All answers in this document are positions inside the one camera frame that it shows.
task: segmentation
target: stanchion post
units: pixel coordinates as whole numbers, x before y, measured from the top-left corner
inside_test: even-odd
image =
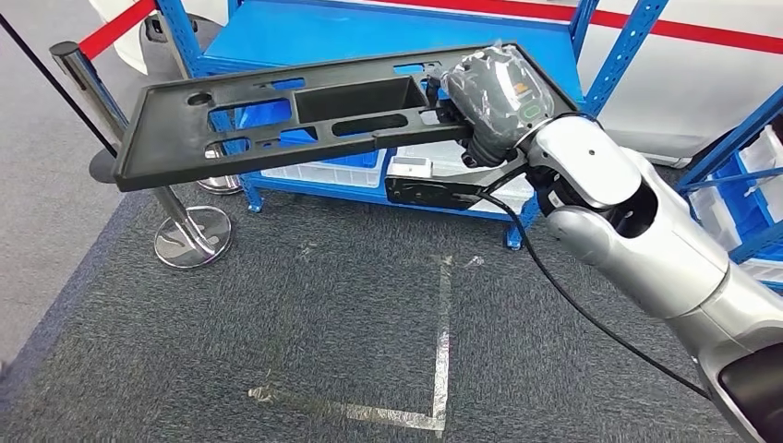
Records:
[[[121,143],[127,118],[90,59],[74,42],[58,43],[49,51]],[[211,263],[228,249],[232,226],[225,212],[208,206],[185,208],[168,186],[155,188],[152,193],[169,216],[155,235],[155,254],[164,264],[178,269],[197,268]]]

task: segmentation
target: red stripe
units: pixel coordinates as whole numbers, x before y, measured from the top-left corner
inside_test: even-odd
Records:
[[[98,56],[112,45],[123,34],[136,26],[141,20],[155,10],[155,0],[139,0],[125,12],[115,17],[93,32],[89,37],[78,44],[87,58],[90,60]]]
[[[512,2],[508,0],[382,0],[397,5],[457,9],[483,14],[539,18],[569,21],[573,6],[541,5],[537,3]],[[596,11],[591,23],[621,29],[628,15],[616,12]],[[704,42],[750,49],[772,54],[783,54],[783,39],[768,35],[751,34],[736,30],[722,30],[707,26],[689,25],[674,21],[659,20],[653,27],[655,35],[673,37],[694,42]]]

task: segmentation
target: green light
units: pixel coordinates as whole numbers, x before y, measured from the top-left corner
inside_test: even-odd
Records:
[[[524,118],[528,118],[528,119],[533,118],[533,117],[535,117],[536,115],[539,115],[539,114],[541,114],[541,108],[538,107],[537,104],[533,104],[531,106],[528,106],[523,111]]]

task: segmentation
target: black plastic tray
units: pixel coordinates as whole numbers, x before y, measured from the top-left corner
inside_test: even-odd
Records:
[[[140,93],[114,164],[117,187],[134,191],[385,148],[470,138],[472,129],[464,123],[424,123],[421,114],[442,108],[444,103],[430,105],[422,82],[426,83],[429,70],[450,68],[483,47],[486,45],[147,87]],[[555,114],[575,110],[576,104],[520,50],[554,91]],[[413,74],[397,74],[417,68],[420,70]],[[280,89],[281,85],[298,87]],[[215,132],[210,124],[211,112],[230,113],[280,100],[290,103],[291,118],[287,121],[246,129],[236,129],[232,124],[227,132]],[[280,146],[281,133],[294,129],[305,129],[316,141]],[[206,157],[208,147],[231,140],[242,141],[246,150],[216,159]]]

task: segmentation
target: shelf rack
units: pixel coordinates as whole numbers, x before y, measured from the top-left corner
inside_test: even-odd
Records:
[[[339,0],[228,0],[229,21],[204,52],[180,0],[157,0],[157,7],[171,30],[175,55],[184,73],[192,78],[437,47],[489,45],[497,40],[516,41],[582,110],[598,115],[667,2],[639,0],[636,3],[586,95],[582,94],[576,64],[598,0],[580,1],[570,21],[566,22],[565,17],[561,23],[480,17],[460,11],[413,9],[383,2],[369,5]],[[570,14],[566,6],[550,7]],[[216,115],[211,123],[217,131],[228,130],[232,124],[227,114]],[[384,172],[393,154],[391,150],[387,155]],[[263,205],[261,189],[398,206],[386,199],[382,185],[377,188],[324,185],[269,178],[259,173],[242,174],[239,179],[249,209],[256,212]],[[494,212],[417,209],[509,220],[505,214]],[[524,205],[522,213],[523,222],[529,225],[538,213],[535,198]],[[512,226],[506,234],[507,246],[518,249],[521,240],[520,233]]]
[[[700,162],[696,163],[692,169],[682,177],[677,185],[678,193],[690,202],[688,195],[700,188],[724,186],[732,183],[741,183],[745,185],[745,188],[748,188],[755,186],[758,179],[783,174],[783,167],[747,173],[741,166],[739,168],[741,174],[721,176],[718,179],[710,178],[713,174],[724,170],[723,168],[726,168],[727,164],[734,160],[732,159],[732,156],[736,156],[736,154],[747,146],[747,144],[756,137],[767,124],[781,113],[783,113],[783,86],[775,91],[758,107],[758,109],[732,130],[722,141],[717,143]],[[765,204],[765,200],[761,198],[760,194],[761,191],[755,189],[744,197],[756,197],[759,199],[761,203],[753,203],[757,206],[758,204]],[[692,215],[698,220],[698,217],[693,211],[693,205]],[[742,237],[741,244],[729,251],[729,257],[734,260],[734,262],[738,264],[745,263],[747,260],[756,257],[770,246],[779,245],[783,242],[783,221],[767,221],[768,223],[766,226],[748,232]],[[774,290],[783,291],[783,283],[776,281],[765,281],[765,283]]]

